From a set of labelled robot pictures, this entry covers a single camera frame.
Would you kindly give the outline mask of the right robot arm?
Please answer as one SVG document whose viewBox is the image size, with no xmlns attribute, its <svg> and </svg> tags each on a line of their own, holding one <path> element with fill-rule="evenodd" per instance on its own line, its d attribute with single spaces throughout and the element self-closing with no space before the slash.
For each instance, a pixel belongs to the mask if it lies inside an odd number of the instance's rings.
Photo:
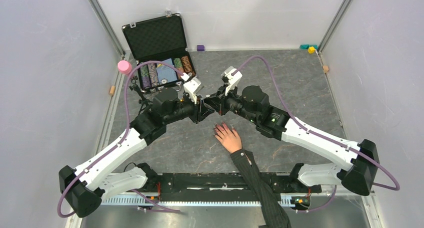
<svg viewBox="0 0 424 228">
<path fill-rule="evenodd" d="M 271 105 L 268 94 L 259 86 L 248 86 L 240 95 L 237 89 L 227 92 L 220 87 L 203 102 L 220 115 L 233 112 L 252 122 L 267 138 L 301 146 L 330 161 L 319 165 L 296 164 L 288 179 L 293 191 L 301 192 L 314 185 L 341 185 L 358 195 L 371 193 L 380 162 L 374 142 L 364 139 L 358 143 L 314 130 Z"/>
</svg>

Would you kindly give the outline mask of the black pinstripe sleeve forearm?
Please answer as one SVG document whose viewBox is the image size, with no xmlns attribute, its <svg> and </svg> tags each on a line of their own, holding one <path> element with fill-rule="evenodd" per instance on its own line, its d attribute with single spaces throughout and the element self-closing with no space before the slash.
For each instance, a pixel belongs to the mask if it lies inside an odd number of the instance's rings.
<svg viewBox="0 0 424 228">
<path fill-rule="evenodd" d="M 240 149 L 230 155 L 248 188 L 255 194 L 261 204 L 265 221 L 263 227 L 291 227 L 288 214 L 279 205 L 271 187 L 261 178 L 253 153 Z"/>
</svg>

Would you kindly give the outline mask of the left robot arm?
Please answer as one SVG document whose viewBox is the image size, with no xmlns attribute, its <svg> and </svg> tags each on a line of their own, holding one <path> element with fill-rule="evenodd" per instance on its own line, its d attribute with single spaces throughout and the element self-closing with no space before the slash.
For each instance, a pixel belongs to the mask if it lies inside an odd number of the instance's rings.
<svg viewBox="0 0 424 228">
<path fill-rule="evenodd" d="M 214 113 L 216 107 L 218 104 L 213 103 L 212 97 L 193 97 L 186 91 L 179 99 L 175 89 L 159 91 L 115 141 L 77 167 L 66 165 L 59 171 L 61 197 L 57 205 L 58 215 L 66 217 L 61 211 L 63 201 L 73 209 L 70 215 L 86 217 L 109 197 L 131 189 L 154 190 L 157 178 L 140 167 L 117 175 L 111 173 L 162 136 L 168 124 L 185 118 L 199 123 Z"/>
</svg>

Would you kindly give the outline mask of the mannequin hand with red nails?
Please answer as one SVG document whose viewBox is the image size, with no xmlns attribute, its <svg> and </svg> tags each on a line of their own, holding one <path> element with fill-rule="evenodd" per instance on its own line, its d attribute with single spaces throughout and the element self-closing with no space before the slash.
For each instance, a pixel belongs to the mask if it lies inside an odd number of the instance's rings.
<svg viewBox="0 0 424 228">
<path fill-rule="evenodd" d="M 239 134 L 225 123 L 215 125 L 214 136 L 230 154 L 242 149 L 242 140 Z"/>
</svg>

